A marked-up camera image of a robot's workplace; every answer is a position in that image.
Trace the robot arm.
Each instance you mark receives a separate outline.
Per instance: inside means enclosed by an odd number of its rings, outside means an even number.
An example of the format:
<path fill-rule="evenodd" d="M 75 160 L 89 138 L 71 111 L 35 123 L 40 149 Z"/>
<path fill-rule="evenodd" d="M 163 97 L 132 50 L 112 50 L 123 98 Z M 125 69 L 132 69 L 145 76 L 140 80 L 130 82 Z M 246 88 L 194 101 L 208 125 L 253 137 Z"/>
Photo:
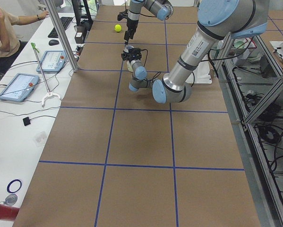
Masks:
<path fill-rule="evenodd" d="M 211 47 L 228 34 L 232 38 L 260 35 L 267 28 L 268 0 L 203 0 L 197 12 L 197 29 L 172 70 L 162 79 L 147 80 L 139 50 L 126 45 L 121 57 L 132 70 L 131 91 L 151 88 L 156 102 L 180 103 L 191 95 L 188 77 Z"/>
<path fill-rule="evenodd" d="M 119 21 L 123 18 L 127 20 L 127 30 L 124 35 L 125 44 L 128 44 L 129 40 L 134 37 L 142 8 L 147 9 L 161 21 L 173 15 L 173 6 L 168 0 L 131 0 L 129 8 L 120 12 L 117 17 Z"/>

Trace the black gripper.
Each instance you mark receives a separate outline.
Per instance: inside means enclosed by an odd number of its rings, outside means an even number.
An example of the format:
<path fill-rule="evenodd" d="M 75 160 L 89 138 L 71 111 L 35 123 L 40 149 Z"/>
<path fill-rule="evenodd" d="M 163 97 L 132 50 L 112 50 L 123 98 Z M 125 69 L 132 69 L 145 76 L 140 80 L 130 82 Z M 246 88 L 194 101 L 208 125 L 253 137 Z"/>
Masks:
<path fill-rule="evenodd" d="M 133 39 L 133 30 L 136 30 L 138 26 L 138 20 L 127 20 L 128 30 L 125 31 L 124 40 Z"/>
<path fill-rule="evenodd" d="M 138 54 L 133 54 L 133 53 L 122 53 L 121 54 L 121 58 L 123 61 L 135 61 L 135 60 L 141 60 L 142 58 L 142 54 L 138 53 Z"/>

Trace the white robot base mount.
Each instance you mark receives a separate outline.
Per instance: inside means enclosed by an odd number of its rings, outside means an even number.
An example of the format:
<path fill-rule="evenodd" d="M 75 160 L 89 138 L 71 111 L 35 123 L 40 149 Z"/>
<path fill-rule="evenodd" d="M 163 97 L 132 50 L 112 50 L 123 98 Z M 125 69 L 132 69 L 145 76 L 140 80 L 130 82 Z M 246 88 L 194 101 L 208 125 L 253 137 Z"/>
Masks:
<path fill-rule="evenodd" d="M 211 84 L 210 68 L 208 65 L 198 66 L 189 77 L 190 83 Z"/>

